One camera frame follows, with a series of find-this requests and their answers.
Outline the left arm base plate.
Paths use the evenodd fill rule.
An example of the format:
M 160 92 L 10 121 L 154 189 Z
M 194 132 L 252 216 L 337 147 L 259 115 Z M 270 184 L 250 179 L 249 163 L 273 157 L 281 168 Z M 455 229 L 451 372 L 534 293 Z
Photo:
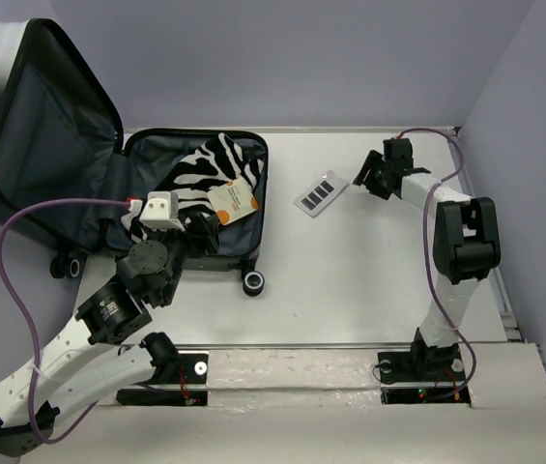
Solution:
M 121 406 L 206 407 L 208 371 L 207 351 L 181 351 L 178 367 L 171 377 L 163 379 L 155 374 L 145 386 L 118 390 L 115 400 Z

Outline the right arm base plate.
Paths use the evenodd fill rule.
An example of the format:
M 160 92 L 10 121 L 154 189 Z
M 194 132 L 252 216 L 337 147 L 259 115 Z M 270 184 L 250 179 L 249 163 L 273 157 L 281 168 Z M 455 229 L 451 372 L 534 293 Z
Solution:
M 378 354 L 372 375 L 380 384 L 383 405 L 472 404 L 461 355 L 448 362 L 437 362 L 417 373 L 409 365 L 409 352 L 386 351 Z

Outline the zebra striped blanket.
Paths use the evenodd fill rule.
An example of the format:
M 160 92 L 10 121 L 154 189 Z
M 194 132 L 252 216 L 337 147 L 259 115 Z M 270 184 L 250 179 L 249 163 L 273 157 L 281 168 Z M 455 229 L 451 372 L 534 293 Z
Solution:
M 244 178 L 259 204 L 259 210 L 237 222 L 219 228 L 249 230 L 257 226 L 264 210 L 262 198 L 268 175 L 268 160 L 264 154 L 249 152 L 229 135 L 219 132 L 201 143 L 191 153 L 182 156 L 169 168 L 158 184 L 142 198 L 132 199 L 120 223 L 127 236 L 135 242 L 155 239 L 159 232 L 143 226 L 139 215 L 151 191 L 173 191 L 178 195 L 179 212 L 199 211 L 204 217 L 216 215 L 207 197 L 215 187 Z

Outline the orange white card packet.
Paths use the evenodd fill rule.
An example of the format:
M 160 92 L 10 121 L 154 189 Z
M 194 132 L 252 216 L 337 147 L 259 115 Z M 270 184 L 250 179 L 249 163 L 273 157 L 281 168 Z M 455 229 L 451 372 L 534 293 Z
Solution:
M 259 210 L 249 183 L 242 177 L 212 188 L 207 197 L 221 225 L 229 225 Z

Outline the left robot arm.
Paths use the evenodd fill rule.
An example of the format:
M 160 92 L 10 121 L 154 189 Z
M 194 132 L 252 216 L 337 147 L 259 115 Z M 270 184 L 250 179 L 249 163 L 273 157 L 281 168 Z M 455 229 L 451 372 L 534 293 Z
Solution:
M 92 363 L 150 324 L 151 309 L 172 303 L 191 255 L 218 246 L 217 218 L 195 213 L 119 259 L 112 278 L 66 326 L 45 346 L 35 341 L 31 360 L 0 381 L 0 454 L 20 457 L 54 444 L 57 425 L 103 397 L 180 376 L 182 357 L 166 333 L 148 333 L 111 361 Z

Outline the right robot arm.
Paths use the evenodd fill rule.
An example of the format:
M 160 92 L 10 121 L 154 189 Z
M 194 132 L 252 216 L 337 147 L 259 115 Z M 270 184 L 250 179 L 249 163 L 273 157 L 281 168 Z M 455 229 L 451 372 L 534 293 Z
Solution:
M 390 382 L 405 376 L 429 379 L 459 358 L 459 331 L 470 300 L 479 283 L 500 265 L 497 210 L 492 199 L 470 197 L 415 166 L 409 139 L 388 139 L 383 148 L 382 153 L 368 153 L 353 184 L 385 200 L 396 196 L 421 210 L 432 302 L 410 350 L 381 358 L 380 366 Z

